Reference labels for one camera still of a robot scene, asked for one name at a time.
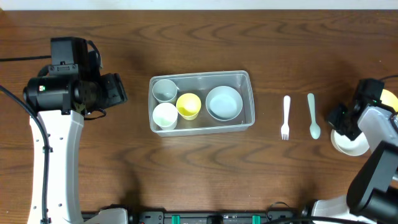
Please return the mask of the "white plastic bowl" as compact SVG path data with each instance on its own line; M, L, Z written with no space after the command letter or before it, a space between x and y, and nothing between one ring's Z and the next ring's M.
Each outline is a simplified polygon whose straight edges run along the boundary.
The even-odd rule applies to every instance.
M355 140L350 140L333 129L330 138L333 147L348 156L361 156L369 150L369 144L364 133L361 133Z

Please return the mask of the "mint green plastic spoon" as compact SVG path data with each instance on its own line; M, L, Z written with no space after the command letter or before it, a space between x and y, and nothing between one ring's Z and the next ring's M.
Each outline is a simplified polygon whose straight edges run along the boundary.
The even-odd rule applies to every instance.
M321 129L316 121L315 113L315 96L313 93L307 95L308 108L310 110L311 124L310 124L310 135L313 139L318 139L321 134Z

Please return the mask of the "yellow plastic bowl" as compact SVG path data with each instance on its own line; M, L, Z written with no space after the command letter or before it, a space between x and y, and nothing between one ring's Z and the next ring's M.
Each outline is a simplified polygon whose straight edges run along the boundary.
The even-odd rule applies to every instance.
M398 111L398 98L391 91L383 89L380 97L381 103Z

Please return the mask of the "white plastic cup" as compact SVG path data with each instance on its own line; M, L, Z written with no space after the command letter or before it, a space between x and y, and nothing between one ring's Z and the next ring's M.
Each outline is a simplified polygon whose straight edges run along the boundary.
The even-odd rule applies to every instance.
M178 111L171 103L161 103L153 110L152 118L162 130L173 130L177 126Z

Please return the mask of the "yellow plastic cup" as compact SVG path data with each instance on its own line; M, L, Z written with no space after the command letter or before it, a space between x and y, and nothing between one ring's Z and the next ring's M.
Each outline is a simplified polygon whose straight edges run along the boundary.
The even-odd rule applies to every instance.
M194 120L201 110L201 99L193 93L185 93L178 98L176 108L183 119Z

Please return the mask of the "grey plastic bowl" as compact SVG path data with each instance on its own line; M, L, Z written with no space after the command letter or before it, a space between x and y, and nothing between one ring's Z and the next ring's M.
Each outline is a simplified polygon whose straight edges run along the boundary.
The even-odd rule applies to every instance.
M230 86L218 86L206 96L206 110L218 121L235 119L243 110L243 99L237 90Z

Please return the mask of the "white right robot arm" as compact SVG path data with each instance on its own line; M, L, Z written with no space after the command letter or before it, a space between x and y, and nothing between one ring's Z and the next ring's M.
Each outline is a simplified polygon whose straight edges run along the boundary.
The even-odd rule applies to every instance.
M379 223L397 223L397 120L387 106L367 106L358 119L372 154L353 179L348 193L314 203L311 215L347 221L365 217Z

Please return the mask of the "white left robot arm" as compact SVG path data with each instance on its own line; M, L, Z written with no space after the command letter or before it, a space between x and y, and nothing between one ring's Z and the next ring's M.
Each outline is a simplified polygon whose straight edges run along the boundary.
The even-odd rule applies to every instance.
M34 110L34 172L29 223L127 223L125 208L110 208L84 220L78 188L78 156L85 116L127 100L117 73L49 75L24 89Z

